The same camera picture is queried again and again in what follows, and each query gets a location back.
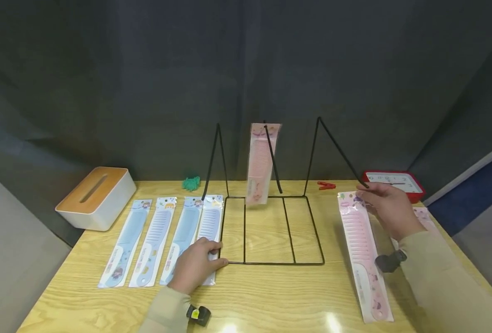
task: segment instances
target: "blue comb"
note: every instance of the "blue comb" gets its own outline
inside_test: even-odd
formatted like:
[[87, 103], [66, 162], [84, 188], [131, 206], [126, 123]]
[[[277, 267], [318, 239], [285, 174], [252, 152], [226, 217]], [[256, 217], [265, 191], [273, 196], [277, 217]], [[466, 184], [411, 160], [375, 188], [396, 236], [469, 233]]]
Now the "blue comb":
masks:
[[141, 235], [147, 216], [148, 212], [142, 208], [131, 211], [131, 216], [126, 222], [127, 225], [124, 227], [122, 235], [117, 242], [117, 245], [122, 248], [120, 260], [109, 279], [105, 282], [107, 287], [114, 287], [119, 284], [124, 274], [127, 273], [127, 264], [131, 250], [134, 248], [137, 238]]
[[205, 210], [202, 213], [198, 238], [205, 237], [210, 241], [215, 241], [218, 234], [218, 224], [220, 224], [220, 210]]
[[155, 214], [152, 224], [149, 226], [148, 235], [145, 242], [151, 246], [151, 250], [148, 262], [146, 263], [142, 273], [137, 279], [137, 284], [140, 287], [144, 287], [145, 285], [147, 285], [152, 278], [154, 267], [157, 266], [157, 264], [155, 263], [157, 252], [159, 251], [161, 243], [165, 239], [171, 219], [171, 210], [158, 211], [158, 213]]
[[[183, 253], [190, 245], [194, 234], [196, 234], [196, 229], [198, 227], [198, 219], [200, 218], [200, 211], [194, 207], [184, 207], [181, 219], [179, 221], [178, 228], [174, 234], [174, 239], [172, 240], [172, 245], [170, 250], [176, 248], [175, 259]], [[172, 280], [174, 273], [173, 270], [168, 276], [161, 278], [161, 284], [168, 284]]]

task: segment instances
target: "finger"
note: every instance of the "finger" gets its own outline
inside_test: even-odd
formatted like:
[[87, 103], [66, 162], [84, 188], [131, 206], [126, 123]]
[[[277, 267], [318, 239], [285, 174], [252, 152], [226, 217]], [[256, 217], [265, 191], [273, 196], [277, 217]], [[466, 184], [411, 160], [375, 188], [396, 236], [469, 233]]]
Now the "finger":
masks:
[[228, 264], [229, 264], [229, 261], [225, 258], [219, 258], [219, 259], [211, 260], [209, 262], [209, 265], [211, 266], [211, 269], [213, 271], [217, 271], [217, 270], [221, 269], [222, 267], [227, 266]]
[[198, 240], [195, 242], [195, 243], [198, 243], [198, 244], [203, 244], [203, 243], [207, 243], [209, 240], [205, 237], [200, 237], [198, 238]]
[[366, 210], [368, 211], [368, 213], [378, 218], [378, 210], [374, 206], [372, 206], [371, 204], [367, 204]]
[[394, 186], [385, 183], [369, 182], [367, 184], [369, 188], [365, 188], [364, 186], [359, 184], [357, 185], [357, 189], [367, 192], [373, 192], [375, 194], [378, 194], [379, 196], [386, 196], [387, 194], [392, 194], [393, 191], [397, 190], [397, 188], [395, 188]]
[[372, 193], [372, 192], [366, 192], [366, 191], [357, 191], [355, 193], [358, 197], [360, 197], [362, 200], [366, 201], [369, 204], [372, 204], [375, 207], [379, 207], [379, 204], [381, 203], [382, 197]]
[[207, 241], [205, 244], [205, 249], [207, 249], [207, 252], [211, 252], [213, 250], [218, 250], [222, 248], [222, 242], [215, 242], [215, 241]]

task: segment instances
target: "wrist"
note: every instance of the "wrist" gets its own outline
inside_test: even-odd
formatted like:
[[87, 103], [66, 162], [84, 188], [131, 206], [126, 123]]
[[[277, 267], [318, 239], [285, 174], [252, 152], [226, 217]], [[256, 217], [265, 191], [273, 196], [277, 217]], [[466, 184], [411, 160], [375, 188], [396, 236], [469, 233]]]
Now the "wrist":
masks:
[[417, 234], [418, 232], [427, 231], [427, 229], [420, 223], [417, 218], [407, 221], [405, 228], [396, 235], [395, 239], [399, 242], [402, 239], [409, 237], [410, 235]]
[[189, 284], [176, 278], [172, 278], [172, 281], [169, 282], [168, 287], [172, 290], [181, 292], [182, 294], [186, 295], [190, 295], [194, 291], [194, 289]]

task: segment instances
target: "red clothespin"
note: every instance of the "red clothespin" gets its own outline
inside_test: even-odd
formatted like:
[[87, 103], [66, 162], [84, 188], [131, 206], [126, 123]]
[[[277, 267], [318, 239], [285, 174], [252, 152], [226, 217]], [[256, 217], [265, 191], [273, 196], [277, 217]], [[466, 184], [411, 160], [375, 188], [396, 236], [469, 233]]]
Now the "red clothespin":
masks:
[[319, 190], [332, 190], [337, 187], [335, 184], [326, 182], [318, 182], [318, 185], [320, 185]]

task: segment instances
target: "person's left hand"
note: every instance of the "person's left hand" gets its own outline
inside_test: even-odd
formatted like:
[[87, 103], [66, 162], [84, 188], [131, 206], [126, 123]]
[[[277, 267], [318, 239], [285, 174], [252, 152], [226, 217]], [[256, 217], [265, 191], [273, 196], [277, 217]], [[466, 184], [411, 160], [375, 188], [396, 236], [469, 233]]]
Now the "person's left hand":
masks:
[[221, 248], [222, 242], [209, 241], [205, 237], [198, 239], [179, 256], [168, 287], [190, 295], [211, 273], [228, 265], [225, 258], [209, 260], [207, 257], [209, 252], [216, 253]]

